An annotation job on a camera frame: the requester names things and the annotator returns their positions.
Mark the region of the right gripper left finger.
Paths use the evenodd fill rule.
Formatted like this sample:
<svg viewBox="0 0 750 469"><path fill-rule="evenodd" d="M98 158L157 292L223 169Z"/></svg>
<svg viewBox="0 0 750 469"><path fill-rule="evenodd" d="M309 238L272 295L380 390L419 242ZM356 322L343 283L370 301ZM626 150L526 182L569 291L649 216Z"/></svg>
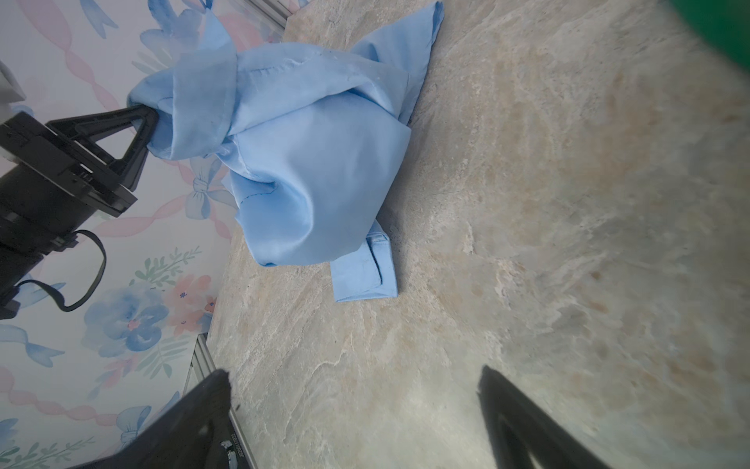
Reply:
<svg viewBox="0 0 750 469"><path fill-rule="evenodd" d="M83 468L254 468L232 422L230 373L217 369L114 455Z"/></svg>

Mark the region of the light blue cloth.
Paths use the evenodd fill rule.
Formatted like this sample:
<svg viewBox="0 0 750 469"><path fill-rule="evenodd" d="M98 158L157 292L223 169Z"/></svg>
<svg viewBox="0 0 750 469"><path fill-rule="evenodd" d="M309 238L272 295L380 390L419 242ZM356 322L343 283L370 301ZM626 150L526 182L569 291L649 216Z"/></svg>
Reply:
<svg viewBox="0 0 750 469"><path fill-rule="evenodd" d="M385 25L347 51L302 43L240 52L213 15L173 68L143 79L132 105L159 115L158 158L217 156L255 261L330 267L339 302L394 298L377 215L402 166L443 4Z"/></svg>

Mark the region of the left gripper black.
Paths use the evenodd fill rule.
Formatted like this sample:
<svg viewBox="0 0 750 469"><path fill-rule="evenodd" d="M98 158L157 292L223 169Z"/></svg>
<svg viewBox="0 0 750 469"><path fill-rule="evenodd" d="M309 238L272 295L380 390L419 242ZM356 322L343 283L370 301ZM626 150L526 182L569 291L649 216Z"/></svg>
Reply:
<svg viewBox="0 0 750 469"><path fill-rule="evenodd" d="M42 124L18 113L1 125L15 168L1 182L1 242L22 254L62 251L95 211L118 217L135 202L159 115L144 105ZM133 128L115 158L99 142Z"/></svg>

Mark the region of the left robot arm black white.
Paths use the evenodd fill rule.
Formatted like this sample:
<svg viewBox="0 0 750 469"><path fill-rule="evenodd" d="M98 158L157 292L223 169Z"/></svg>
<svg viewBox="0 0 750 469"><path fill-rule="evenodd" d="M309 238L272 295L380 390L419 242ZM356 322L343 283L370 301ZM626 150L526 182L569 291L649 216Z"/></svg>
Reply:
<svg viewBox="0 0 750 469"><path fill-rule="evenodd" d="M85 304L100 285L98 270L81 299L68 304L52 285L29 273L52 252L73 248L96 212L119 217L135 202L159 115L139 105L40 123L17 113L1 125L1 148L15 165L1 178L1 316L17 316L16 297L36 285L63 312Z"/></svg>

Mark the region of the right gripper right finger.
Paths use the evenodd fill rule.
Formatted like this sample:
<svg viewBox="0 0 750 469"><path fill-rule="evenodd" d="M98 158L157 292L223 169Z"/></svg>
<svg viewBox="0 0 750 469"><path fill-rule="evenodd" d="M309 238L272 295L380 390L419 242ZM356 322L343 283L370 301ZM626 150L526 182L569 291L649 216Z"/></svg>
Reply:
<svg viewBox="0 0 750 469"><path fill-rule="evenodd" d="M498 468L609 467L487 365L482 368L478 398Z"/></svg>

